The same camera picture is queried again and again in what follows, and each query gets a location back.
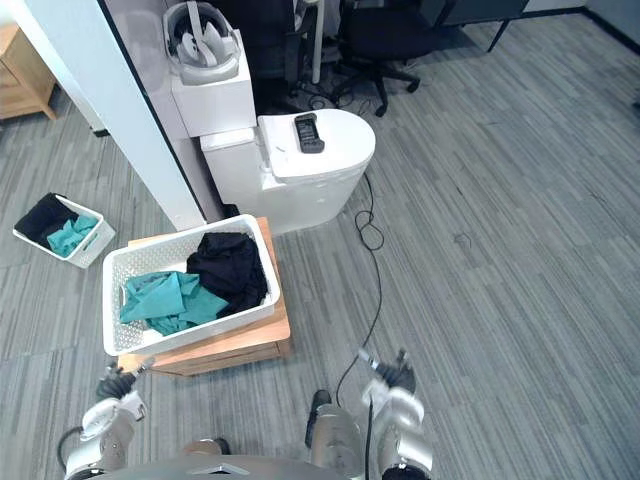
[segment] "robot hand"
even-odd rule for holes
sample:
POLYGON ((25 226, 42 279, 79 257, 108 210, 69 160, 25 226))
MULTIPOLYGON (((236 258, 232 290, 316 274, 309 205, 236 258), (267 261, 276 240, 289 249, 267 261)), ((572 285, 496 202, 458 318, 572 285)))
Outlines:
POLYGON ((380 363, 362 348, 358 351, 362 360, 367 362, 382 377, 389 388, 404 388, 413 394, 416 392, 416 375, 407 361, 407 352, 400 350, 395 365, 380 363))
POLYGON ((131 373, 122 373, 122 367, 117 368, 116 362, 111 363, 107 367, 107 374, 98 383, 98 388, 96 389, 98 401, 106 398, 118 400, 124 398, 125 395, 131 393, 131 387, 133 387, 140 374, 148 370, 153 365, 153 362, 154 358, 149 358, 131 373))

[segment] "folded clothing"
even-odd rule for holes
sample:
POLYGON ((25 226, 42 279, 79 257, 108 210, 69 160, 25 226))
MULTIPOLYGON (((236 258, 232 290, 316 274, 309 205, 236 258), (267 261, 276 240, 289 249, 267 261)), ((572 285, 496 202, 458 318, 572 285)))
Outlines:
POLYGON ((228 303, 200 286, 200 276, 155 272, 131 277, 125 284, 126 303, 120 321, 146 320, 162 335, 210 322, 228 303))
POLYGON ((55 193, 47 193, 14 228, 32 242, 51 250, 47 237, 60 230, 67 220, 77 218, 78 214, 58 200, 55 193))
POLYGON ((67 220, 60 230, 47 236, 51 251, 61 257, 68 257, 97 223, 97 218, 84 215, 80 215, 75 221, 67 220))
POLYGON ((203 287, 229 302, 219 317, 256 307, 267 294, 258 247, 245 233, 205 233, 187 272, 200 274, 203 287))

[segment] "wooden furniture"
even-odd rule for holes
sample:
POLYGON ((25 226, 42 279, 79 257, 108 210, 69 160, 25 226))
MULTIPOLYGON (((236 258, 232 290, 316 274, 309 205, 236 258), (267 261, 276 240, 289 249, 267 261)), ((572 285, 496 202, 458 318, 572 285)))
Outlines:
POLYGON ((17 25, 0 27, 0 119, 44 112, 56 83, 38 53, 17 25))
MULTIPOLYGON (((269 224, 266 218, 259 218, 258 223, 271 261, 275 266, 276 275, 280 280, 269 224)), ((149 240, 150 238, 133 240, 129 245, 149 240)), ((287 308, 283 295, 280 295, 272 316, 210 339, 154 355, 156 363, 151 370, 173 375, 196 375, 244 363, 282 357, 290 352, 290 338, 287 308)), ((118 358, 118 364, 125 370, 133 370, 148 356, 121 355, 118 358)))

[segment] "toilet lid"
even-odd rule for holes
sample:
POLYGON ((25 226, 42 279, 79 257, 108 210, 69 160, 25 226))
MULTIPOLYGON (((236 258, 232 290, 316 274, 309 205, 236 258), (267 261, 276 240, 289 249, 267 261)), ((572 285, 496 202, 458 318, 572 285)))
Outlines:
POLYGON ((258 117, 271 171, 281 182, 344 173, 369 161, 376 146, 373 130, 363 119, 335 109, 316 110, 322 153, 302 153, 294 118, 304 114, 258 117))

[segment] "white wall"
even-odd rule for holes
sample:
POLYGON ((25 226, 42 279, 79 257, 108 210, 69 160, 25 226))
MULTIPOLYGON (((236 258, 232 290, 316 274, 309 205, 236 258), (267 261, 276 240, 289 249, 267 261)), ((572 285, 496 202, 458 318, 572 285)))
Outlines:
POLYGON ((640 43, 640 0, 589 0, 587 8, 640 43))
POLYGON ((525 12, 535 12, 538 10, 554 10, 557 8, 582 7, 586 0, 529 0, 525 7, 525 12))
POLYGON ((4 0, 0 0, 0 27, 13 22, 13 15, 11 15, 11 12, 5 6, 4 0))
POLYGON ((11 0, 29 37, 43 34, 176 229, 204 219, 95 0, 11 0))
MULTIPOLYGON (((15 23, 14 16, 11 13, 12 3, 15 2, 13 2, 13 0, 9 0, 9 2, 0 0, 0 2, 0 26, 15 23)), ((58 57, 58 54, 51 47, 47 37, 41 31, 34 31, 33 35, 29 37, 29 41, 34 45, 34 48, 38 51, 44 63, 47 64, 53 76, 56 77, 58 84, 67 92, 73 103, 78 107, 78 110, 80 110, 80 113, 82 113, 87 120, 91 129, 93 131, 104 130, 102 121, 84 98, 80 87, 60 57, 58 57)))
POLYGON ((202 151, 189 138, 171 93, 169 60, 164 51, 165 0, 107 0, 109 13, 140 81, 162 124, 207 221, 220 220, 218 194, 202 151))

